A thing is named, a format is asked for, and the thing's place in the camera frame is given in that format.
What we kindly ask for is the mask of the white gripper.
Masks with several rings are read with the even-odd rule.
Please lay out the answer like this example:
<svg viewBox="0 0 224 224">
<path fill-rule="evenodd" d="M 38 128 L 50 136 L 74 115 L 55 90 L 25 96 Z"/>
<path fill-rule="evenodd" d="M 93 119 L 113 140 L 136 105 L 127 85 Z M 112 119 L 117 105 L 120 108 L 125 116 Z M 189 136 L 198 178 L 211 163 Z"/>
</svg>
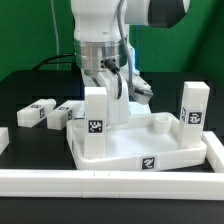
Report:
<svg viewBox="0 0 224 224">
<path fill-rule="evenodd" d="M 85 115 L 88 119 L 102 119 L 107 125 L 128 122 L 128 87 L 124 77 L 117 77 L 106 69 L 94 78 L 82 70 L 85 85 Z"/>
</svg>

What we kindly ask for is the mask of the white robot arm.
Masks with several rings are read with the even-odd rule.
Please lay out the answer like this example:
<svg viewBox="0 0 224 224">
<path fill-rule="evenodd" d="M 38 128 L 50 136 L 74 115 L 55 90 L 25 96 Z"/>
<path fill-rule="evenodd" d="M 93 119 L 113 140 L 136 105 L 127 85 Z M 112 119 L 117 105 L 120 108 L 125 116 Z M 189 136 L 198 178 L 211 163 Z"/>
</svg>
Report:
<svg viewBox="0 0 224 224">
<path fill-rule="evenodd" d="M 108 125 L 129 120 L 129 99 L 146 104 L 151 87 L 138 77 L 129 27 L 171 28 L 187 14 L 190 0 L 70 0 L 75 21 L 76 63 L 84 84 L 107 92 Z"/>
</svg>

